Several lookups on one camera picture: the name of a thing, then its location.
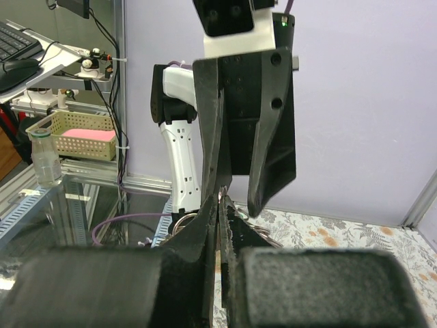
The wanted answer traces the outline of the black keyboard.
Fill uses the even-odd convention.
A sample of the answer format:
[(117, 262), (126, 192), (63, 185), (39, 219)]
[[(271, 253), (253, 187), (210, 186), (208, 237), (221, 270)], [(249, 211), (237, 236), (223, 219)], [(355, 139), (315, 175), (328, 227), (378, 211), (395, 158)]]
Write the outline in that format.
[(0, 61), (28, 59), (42, 51), (40, 41), (3, 22), (0, 26)]

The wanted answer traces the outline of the beige perforated basket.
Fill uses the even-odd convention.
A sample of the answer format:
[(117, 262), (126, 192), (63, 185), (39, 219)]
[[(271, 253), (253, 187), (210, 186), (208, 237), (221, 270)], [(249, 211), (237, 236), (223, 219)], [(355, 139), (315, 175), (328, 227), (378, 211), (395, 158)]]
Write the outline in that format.
[(112, 161), (116, 156), (115, 128), (107, 115), (55, 111), (26, 129), (51, 132), (58, 153), (81, 159)]

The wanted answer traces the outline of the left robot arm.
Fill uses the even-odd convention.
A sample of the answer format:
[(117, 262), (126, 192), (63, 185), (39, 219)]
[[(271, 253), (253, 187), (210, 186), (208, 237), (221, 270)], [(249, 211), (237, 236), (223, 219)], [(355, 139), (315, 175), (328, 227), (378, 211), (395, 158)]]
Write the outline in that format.
[(150, 107), (169, 152), (176, 221), (234, 176), (248, 177), (255, 217), (296, 178), (294, 16), (265, 8), (208, 17), (204, 58), (153, 71)]

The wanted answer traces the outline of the metal keyring with yellow handle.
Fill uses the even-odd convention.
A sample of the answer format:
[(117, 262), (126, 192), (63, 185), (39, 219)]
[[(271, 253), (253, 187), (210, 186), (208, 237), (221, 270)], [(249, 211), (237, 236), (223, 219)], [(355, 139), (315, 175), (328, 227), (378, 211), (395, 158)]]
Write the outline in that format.
[[(238, 208), (238, 207), (235, 207), (234, 210), (236, 211), (237, 216), (241, 220), (243, 220), (250, 227), (250, 229), (252, 229), (258, 235), (260, 235), (271, 246), (276, 247), (276, 248), (283, 247), (283, 245), (280, 242), (277, 242), (270, 237), (270, 230), (269, 229), (251, 223), (249, 221), (250, 217), (249, 217), (248, 213), (246, 213), (244, 210), (242, 210), (241, 208)], [(187, 214), (186, 216), (189, 219), (193, 215)], [(182, 226), (182, 222), (184, 220), (185, 220), (185, 216), (178, 219), (178, 221), (175, 223), (175, 226), (173, 227), (173, 231), (172, 231), (171, 235), (169, 234), (168, 236), (166, 236), (166, 239), (160, 244), (161, 246), (163, 246), (165, 243), (168, 243), (179, 232), (179, 229), (184, 228), (184, 226)], [(221, 249), (220, 229), (217, 228), (216, 236), (215, 236), (215, 244), (213, 244), (212, 250), (214, 251), (214, 253), (216, 253), (216, 251), (219, 251), (220, 249)]]

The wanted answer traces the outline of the black monitor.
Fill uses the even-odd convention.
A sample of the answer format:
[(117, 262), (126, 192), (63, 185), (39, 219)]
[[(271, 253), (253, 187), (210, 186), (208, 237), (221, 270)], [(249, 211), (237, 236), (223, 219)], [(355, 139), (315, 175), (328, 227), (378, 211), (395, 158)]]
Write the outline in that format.
[(84, 19), (89, 19), (89, 0), (56, 0), (56, 4)]

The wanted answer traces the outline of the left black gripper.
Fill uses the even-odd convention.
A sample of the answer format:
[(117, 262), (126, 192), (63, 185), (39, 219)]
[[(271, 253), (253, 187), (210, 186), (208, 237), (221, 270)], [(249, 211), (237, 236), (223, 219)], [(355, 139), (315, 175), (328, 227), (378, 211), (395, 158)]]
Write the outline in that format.
[(292, 54), (287, 47), (193, 64), (203, 150), (201, 200), (248, 176), (258, 216), (296, 178)]

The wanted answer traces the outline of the clear glass bottle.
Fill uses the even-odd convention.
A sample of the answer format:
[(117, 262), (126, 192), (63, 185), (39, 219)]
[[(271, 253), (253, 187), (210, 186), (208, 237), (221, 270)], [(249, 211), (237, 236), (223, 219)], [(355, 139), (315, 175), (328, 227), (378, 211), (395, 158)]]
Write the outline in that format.
[(61, 163), (55, 141), (48, 128), (37, 128), (29, 132), (31, 158), (38, 184), (51, 188), (61, 179)]

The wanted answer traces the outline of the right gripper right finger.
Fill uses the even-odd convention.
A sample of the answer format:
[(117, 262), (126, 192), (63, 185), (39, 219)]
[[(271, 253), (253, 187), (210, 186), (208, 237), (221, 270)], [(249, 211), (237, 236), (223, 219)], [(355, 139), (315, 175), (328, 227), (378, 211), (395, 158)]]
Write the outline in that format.
[(390, 253), (276, 248), (220, 197), (222, 304), (230, 327), (425, 327)]

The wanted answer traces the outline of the black computer mouse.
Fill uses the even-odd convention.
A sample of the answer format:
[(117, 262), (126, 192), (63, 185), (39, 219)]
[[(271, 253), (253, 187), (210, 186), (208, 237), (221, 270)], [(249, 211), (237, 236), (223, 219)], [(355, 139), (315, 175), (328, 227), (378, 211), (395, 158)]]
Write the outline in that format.
[(17, 59), (1, 63), (1, 93), (9, 91), (40, 70), (36, 59)]

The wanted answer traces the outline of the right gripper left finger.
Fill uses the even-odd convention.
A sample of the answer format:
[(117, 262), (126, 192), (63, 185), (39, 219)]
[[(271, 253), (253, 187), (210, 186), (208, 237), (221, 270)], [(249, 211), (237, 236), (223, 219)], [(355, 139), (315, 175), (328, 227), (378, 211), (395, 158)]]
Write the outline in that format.
[(53, 247), (26, 261), (2, 327), (211, 327), (219, 201), (158, 247)]

